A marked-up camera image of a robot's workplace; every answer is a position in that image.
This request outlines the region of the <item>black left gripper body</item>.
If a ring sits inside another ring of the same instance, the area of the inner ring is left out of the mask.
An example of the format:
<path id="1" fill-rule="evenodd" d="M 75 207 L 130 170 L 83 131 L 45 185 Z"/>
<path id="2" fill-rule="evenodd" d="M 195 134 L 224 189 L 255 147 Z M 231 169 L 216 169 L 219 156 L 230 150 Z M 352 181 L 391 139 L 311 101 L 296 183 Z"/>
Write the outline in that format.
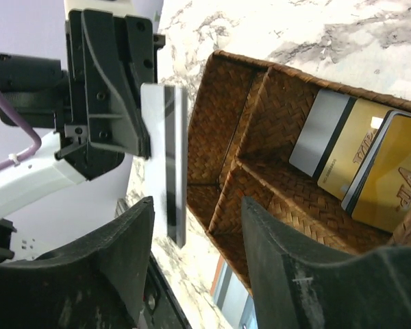
<path id="1" fill-rule="evenodd" d="M 68 21 L 66 22 L 71 117 L 66 118 L 62 114 L 57 114 L 55 117 L 55 128 L 60 133 L 60 150 L 55 156 L 59 160 L 67 161 L 87 180 L 93 180 L 117 168 L 122 163 L 125 154 L 128 153 L 99 149 L 90 144 L 82 38 L 83 11 L 72 10 L 69 12 Z M 164 45 L 165 38 L 153 33 L 151 22 L 151 81 L 144 84 L 151 84 L 156 81 L 156 55 L 157 51 L 163 48 Z"/>

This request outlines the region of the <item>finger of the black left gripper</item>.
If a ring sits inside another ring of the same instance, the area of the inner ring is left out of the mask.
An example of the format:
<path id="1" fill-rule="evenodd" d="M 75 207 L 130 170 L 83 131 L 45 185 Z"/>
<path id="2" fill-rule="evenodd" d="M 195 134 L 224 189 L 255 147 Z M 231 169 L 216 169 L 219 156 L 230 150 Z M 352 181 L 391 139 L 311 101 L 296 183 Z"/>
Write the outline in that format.
<path id="1" fill-rule="evenodd" d="M 151 22 L 82 12 L 86 111 L 93 147 L 151 155 L 140 87 L 151 81 Z"/>

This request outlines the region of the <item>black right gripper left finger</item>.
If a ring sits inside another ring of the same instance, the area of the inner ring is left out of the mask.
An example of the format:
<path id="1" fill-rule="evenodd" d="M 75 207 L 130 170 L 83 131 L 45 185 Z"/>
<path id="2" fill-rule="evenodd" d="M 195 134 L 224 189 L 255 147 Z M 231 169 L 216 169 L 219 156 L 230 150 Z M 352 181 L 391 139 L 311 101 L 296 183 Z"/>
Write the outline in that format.
<path id="1" fill-rule="evenodd" d="M 71 243 L 0 265 L 0 328 L 135 328 L 153 224 L 144 197 Z"/>

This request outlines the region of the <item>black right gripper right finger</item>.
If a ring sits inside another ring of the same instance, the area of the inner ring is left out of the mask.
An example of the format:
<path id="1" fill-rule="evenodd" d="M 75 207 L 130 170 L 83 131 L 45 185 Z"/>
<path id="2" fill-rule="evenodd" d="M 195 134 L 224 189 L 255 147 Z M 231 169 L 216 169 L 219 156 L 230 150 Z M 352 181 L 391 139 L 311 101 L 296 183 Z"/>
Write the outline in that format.
<path id="1" fill-rule="evenodd" d="M 341 252 L 251 197 L 242 199 L 241 215 L 260 328 L 411 328 L 411 247 Z"/>

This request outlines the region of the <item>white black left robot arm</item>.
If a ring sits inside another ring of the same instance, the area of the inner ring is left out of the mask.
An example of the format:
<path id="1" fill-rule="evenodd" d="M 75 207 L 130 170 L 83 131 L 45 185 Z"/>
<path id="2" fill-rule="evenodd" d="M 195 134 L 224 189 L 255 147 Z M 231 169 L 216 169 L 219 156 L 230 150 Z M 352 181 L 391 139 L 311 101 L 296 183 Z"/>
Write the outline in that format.
<path id="1" fill-rule="evenodd" d="M 0 52 L 59 59 L 66 65 L 63 1 L 0 1 Z M 0 162 L 31 145 L 31 138 L 0 120 Z M 58 191 L 9 215 L 14 259 L 34 259 L 111 221 L 125 198 L 132 168 L 126 156 L 96 180 Z"/>

